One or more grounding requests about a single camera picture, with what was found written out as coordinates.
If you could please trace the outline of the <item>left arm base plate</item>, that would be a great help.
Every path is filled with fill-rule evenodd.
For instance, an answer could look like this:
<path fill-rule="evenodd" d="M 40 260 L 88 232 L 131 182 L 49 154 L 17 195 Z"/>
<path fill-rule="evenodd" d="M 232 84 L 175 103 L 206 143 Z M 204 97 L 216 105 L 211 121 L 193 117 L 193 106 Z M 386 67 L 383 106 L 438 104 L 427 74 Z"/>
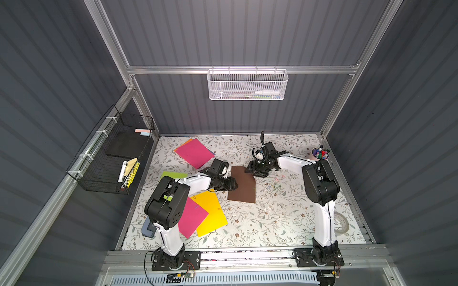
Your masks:
<path fill-rule="evenodd" d="M 152 271 L 194 271 L 200 269 L 200 251 L 181 251 L 177 256 L 170 256 L 162 250 L 152 256 Z"/>

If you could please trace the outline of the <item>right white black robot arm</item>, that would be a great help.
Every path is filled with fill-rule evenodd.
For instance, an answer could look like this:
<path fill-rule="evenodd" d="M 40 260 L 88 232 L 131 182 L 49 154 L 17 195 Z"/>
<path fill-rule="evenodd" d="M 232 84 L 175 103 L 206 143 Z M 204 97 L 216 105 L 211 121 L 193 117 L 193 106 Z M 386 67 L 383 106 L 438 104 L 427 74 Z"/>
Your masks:
<path fill-rule="evenodd" d="M 335 203 L 341 190 L 337 178 L 326 160 L 311 161 L 287 151 L 277 151 L 273 143 L 263 143 L 252 149 L 246 173 L 266 178 L 271 171 L 286 169 L 302 175 L 308 199 L 314 203 L 315 231 L 311 256 L 318 266 L 333 263 L 344 265 L 335 235 Z"/>

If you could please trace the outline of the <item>brown paper sheet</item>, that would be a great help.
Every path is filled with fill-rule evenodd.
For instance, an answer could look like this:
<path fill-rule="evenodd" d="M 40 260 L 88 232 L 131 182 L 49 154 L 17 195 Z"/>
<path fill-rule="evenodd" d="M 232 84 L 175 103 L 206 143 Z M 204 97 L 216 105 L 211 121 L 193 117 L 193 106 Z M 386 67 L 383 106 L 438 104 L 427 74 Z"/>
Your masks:
<path fill-rule="evenodd" d="M 227 199 L 244 203 L 256 202 L 256 181 L 253 174 L 246 173 L 243 166 L 233 166 L 231 177 L 236 180 L 237 188 L 228 192 Z"/>

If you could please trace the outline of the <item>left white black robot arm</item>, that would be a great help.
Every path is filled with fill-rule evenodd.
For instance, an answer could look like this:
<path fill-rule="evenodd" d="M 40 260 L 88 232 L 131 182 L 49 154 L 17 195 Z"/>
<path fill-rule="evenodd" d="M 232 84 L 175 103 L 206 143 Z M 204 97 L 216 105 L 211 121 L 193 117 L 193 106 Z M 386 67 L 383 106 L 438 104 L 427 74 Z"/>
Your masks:
<path fill-rule="evenodd" d="M 184 243 L 179 235 L 178 223 L 184 214 L 188 197 L 210 189 L 235 190 L 237 183 L 228 176 L 230 169 L 229 162 L 214 159 L 209 167 L 195 175 L 180 179 L 164 176 L 144 208 L 147 218 L 142 226 L 142 235 L 153 238 L 158 234 L 160 249 L 166 257 L 183 257 Z"/>

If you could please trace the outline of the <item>orange paper sheet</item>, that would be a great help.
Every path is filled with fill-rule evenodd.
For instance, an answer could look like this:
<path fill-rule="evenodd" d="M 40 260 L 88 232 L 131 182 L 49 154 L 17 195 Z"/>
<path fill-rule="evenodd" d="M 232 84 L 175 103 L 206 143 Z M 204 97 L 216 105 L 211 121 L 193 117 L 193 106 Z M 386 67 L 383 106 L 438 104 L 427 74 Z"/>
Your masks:
<path fill-rule="evenodd" d="M 191 141 L 193 141 L 193 139 L 192 139 L 192 138 L 191 138 L 191 139 L 189 139 L 189 140 L 187 140 L 185 143 L 183 143 L 183 144 L 182 144 L 182 145 L 180 145 L 179 147 L 177 147 L 177 148 L 174 150 L 174 152 L 176 152 L 176 151 L 177 151 L 177 149 L 181 148 L 182 146 L 184 146 L 184 145 L 188 144 L 188 143 L 189 143 L 189 142 L 191 142 Z"/>

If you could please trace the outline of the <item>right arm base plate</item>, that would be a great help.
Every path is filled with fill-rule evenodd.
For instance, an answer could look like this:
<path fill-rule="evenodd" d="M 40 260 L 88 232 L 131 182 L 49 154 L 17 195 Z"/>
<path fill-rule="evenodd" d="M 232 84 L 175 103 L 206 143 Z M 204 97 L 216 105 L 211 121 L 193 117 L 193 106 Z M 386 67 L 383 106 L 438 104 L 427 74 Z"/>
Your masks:
<path fill-rule="evenodd" d="M 297 248 L 293 250 L 292 256 L 299 268 L 312 266 L 335 266 L 340 268 L 345 265 L 340 249 L 331 246 L 324 249 L 319 246 Z"/>

